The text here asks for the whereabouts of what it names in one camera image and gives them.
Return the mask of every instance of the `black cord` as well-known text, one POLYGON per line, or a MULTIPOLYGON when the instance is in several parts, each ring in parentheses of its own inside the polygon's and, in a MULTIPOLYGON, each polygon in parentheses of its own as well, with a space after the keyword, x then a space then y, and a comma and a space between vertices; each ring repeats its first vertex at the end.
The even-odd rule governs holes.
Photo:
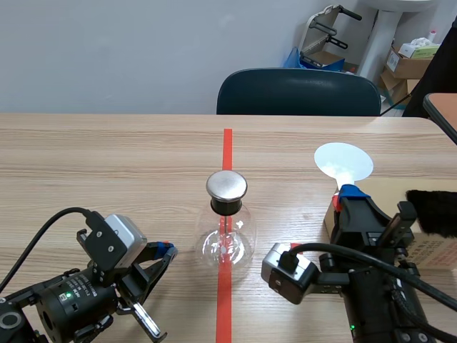
POLYGON ((342 247, 341 245, 325 243, 301 244, 290 250, 290 253, 295 255, 297 255, 300 252, 329 252, 331 254, 345 257, 347 259, 363 262, 369 266, 380 269, 383 272, 390 274, 393 277, 396 277, 397 279, 400 279, 401 281, 427 294, 429 297, 434 298, 436 301, 446 305, 450 309, 457 311, 457 300, 448 296, 446 293, 440 291, 439 289, 431 286, 430 284, 427 284, 418 277, 408 274, 400 268, 385 263, 371 255, 365 254, 363 252, 358 252, 354 249, 342 247))
POLYGON ((392 297, 399 309, 405 314, 406 318, 408 318, 409 321, 416 325, 419 329, 444 343, 457 343, 456 336, 431 326, 428 322, 424 321, 417 314, 411 311, 399 289, 392 291, 392 297))
POLYGON ((29 245, 27 245, 27 248, 25 248, 24 252, 22 255, 17 259, 16 263, 14 266, 11 268, 11 270, 8 272, 8 274, 5 276, 4 280, 0 284, 0 293, 3 292, 5 289, 6 285, 11 281, 15 273, 19 270, 21 265, 24 263, 28 255, 30 254, 31 250, 35 247, 36 243, 38 243, 38 240, 40 240, 41 236, 49 229, 49 227, 54 224, 58 219, 62 218, 63 216, 70 214, 70 213, 81 213, 85 217, 90 215, 90 211, 88 209, 83 209, 81 207, 70 207, 68 209, 64 209, 60 211, 59 213, 56 213, 53 215, 46 223, 43 225, 40 230, 36 233, 35 237, 30 241, 29 245))
POLYGON ((397 107, 399 104, 401 104, 403 101, 407 100, 407 98, 409 98, 410 96, 412 95, 412 92, 408 95, 406 95, 404 98, 402 98, 401 100, 397 101, 395 104, 393 104, 392 106, 390 106, 387 110, 385 110, 383 113, 379 114, 379 116, 383 116, 384 114, 386 114, 387 112, 389 112, 391 109, 394 109, 395 107, 397 107))

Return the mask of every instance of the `glass flask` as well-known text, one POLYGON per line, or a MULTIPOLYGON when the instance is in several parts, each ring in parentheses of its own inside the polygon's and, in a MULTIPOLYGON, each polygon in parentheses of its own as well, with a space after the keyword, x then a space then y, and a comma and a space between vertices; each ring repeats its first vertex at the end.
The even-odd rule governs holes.
POLYGON ((246 179, 231 170, 212 174, 206 182, 211 201, 201 210, 195 228, 196 255, 218 270, 231 264, 246 267, 256 248, 256 222, 241 202, 248 190, 246 179))

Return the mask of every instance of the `flask neck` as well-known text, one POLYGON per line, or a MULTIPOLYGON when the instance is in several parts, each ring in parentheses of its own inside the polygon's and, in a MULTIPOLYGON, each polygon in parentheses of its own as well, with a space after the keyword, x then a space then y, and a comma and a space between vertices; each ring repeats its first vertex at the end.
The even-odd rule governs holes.
POLYGON ((242 206, 243 204, 241 203, 241 200, 236 200, 234 202, 220 202, 215 198, 211 198, 211 208, 221 216, 233 216, 239 212, 242 206))

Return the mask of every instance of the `dark green chair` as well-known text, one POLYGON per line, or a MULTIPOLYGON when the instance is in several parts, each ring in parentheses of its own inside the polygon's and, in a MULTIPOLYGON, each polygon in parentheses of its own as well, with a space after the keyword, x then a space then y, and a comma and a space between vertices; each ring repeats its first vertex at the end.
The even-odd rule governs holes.
POLYGON ((379 116, 375 85, 360 76, 313 69, 248 69, 222 84, 217 114, 379 116))

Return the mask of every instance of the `stainless steel lid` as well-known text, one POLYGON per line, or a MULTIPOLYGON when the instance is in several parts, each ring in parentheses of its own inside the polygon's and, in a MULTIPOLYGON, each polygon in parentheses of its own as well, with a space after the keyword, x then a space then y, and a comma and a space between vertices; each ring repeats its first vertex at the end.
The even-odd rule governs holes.
POLYGON ((248 190, 246 179, 236 171, 221 170, 206 182, 206 191, 218 202, 237 202, 248 190))

